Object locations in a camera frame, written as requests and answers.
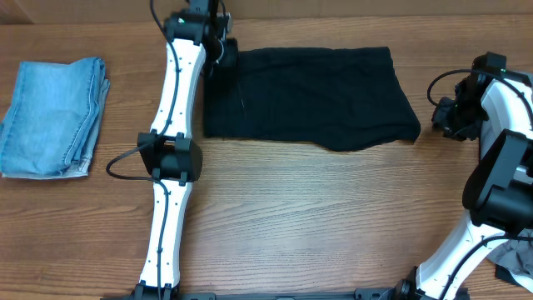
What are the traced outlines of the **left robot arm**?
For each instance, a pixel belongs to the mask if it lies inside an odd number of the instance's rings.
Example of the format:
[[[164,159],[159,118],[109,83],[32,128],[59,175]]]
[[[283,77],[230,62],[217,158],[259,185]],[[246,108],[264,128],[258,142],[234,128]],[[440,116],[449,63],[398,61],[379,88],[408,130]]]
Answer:
[[[202,171],[202,150],[192,137],[197,84],[202,73],[233,64],[237,56],[236,40],[227,38],[232,17],[219,1],[190,1],[160,27],[167,42],[161,100],[149,132],[137,138],[153,184],[154,209],[147,258],[132,299],[178,294],[185,212]]]

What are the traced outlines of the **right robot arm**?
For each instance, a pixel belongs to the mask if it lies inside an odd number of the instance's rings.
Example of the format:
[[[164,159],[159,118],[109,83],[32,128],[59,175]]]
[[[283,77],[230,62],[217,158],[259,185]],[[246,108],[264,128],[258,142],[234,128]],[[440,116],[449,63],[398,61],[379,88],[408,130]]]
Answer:
[[[497,247],[532,227],[532,76],[506,56],[476,57],[454,98],[435,104],[432,127],[478,140],[479,164],[462,193],[464,212],[446,240],[384,299],[467,299],[461,284]]]

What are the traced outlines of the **dark green shorts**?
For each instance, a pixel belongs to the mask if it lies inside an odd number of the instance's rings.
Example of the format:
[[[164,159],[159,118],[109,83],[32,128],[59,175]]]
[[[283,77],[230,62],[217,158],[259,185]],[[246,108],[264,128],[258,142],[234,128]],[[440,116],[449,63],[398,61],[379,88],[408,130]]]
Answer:
[[[414,142],[421,124],[388,47],[271,47],[240,52],[205,80],[203,132],[352,152]]]

